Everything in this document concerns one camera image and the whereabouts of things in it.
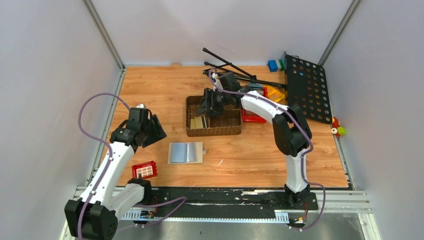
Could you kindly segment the gold credit cards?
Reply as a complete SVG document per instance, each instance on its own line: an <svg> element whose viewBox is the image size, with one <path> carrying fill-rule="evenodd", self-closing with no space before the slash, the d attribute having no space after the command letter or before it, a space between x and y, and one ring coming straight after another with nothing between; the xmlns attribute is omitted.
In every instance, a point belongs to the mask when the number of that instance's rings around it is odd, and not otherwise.
<svg viewBox="0 0 424 240"><path fill-rule="evenodd" d="M196 116L189 121L190 129L207 129L209 127L209 118L206 116Z"/></svg>

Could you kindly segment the brown wicker divided basket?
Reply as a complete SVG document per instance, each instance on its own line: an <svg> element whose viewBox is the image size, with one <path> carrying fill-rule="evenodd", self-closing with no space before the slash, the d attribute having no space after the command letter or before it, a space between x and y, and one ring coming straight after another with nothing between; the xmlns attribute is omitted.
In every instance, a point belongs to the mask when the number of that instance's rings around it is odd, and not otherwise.
<svg viewBox="0 0 424 240"><path fill-rule="evenodd" d="M212 137L239 135L242 132L242 115L239 108L224 107L221 115L206 117L206 128L192 128L191 122L199 117L197 110L202 101L201 95L187 96L185 99L185 129L188 137Z"/></svg>

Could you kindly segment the white card holder wallet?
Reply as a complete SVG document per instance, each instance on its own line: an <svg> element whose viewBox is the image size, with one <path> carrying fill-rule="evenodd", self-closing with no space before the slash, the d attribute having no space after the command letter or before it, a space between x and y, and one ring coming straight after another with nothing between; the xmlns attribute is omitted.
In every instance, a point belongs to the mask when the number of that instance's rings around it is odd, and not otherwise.
<svg viewBox="0 0 424 240"><path fill-rule="evenodd" d="M201 164L206 153L203 142L172 142L168 147L168 164Z"/></svg>

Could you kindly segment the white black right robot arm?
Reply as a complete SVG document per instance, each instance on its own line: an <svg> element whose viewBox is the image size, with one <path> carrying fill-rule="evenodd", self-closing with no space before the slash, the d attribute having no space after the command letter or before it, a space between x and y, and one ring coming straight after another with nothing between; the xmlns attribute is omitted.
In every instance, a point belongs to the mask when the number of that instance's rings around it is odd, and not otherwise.
<svg viewBox="0 0 424 240"><path fill-rule="evenodd" d="M225 107L232 105L252 112L272 125L274 141L284 154L287 179L284 185L286 204L298 209L310 193L306 178L305 156L312 150L312 133L306 117L298 105L276 103L250 86L241 86L233 72L218 74L215 68L208 71L213 85L205 88L199 115L219 116Z"/></svg>

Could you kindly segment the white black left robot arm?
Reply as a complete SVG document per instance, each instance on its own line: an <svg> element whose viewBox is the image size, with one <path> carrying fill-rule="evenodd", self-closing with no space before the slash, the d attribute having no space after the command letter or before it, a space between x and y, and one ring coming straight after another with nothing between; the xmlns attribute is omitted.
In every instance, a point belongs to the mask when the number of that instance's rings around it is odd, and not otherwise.
<svg viewBox="0 0 424 240"><path fill-rule="evenodd" d="M128 118L110 135L107 153L88 187L77 200L69 200L64 212L70 234L79 240L111 240L119 220L135 204L153 201L148 180L132 178L118 195L115 187L138 148L166 137L158 116L140 104L129 109Z"/></svg>

